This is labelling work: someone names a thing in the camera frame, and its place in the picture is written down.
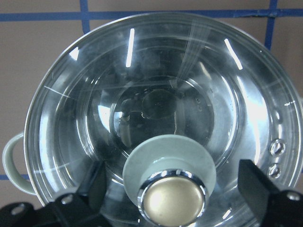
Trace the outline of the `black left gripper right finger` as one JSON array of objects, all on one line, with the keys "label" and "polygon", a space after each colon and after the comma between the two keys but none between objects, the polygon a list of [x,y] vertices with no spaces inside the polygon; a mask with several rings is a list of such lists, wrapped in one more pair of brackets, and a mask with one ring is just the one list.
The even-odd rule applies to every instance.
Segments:
[{"label": "black left gripper right finger", "polygon": [[303,225],[303,195],[280,190],[249,159],[239,161],[238,190],[261,227]]}]

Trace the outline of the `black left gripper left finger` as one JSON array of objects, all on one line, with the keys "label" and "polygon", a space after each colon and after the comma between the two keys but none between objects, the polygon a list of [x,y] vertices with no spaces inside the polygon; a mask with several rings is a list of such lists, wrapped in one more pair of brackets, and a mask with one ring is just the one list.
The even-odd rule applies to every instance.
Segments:
[{"label": "black left gripper left finger", "polygon": [[107,190],[106,170],[94,162],[76,192],[64,191],[55,201],[40,209],[27,202],[16,202],[0,209],[2,227],[105,227],[100,214]]}]

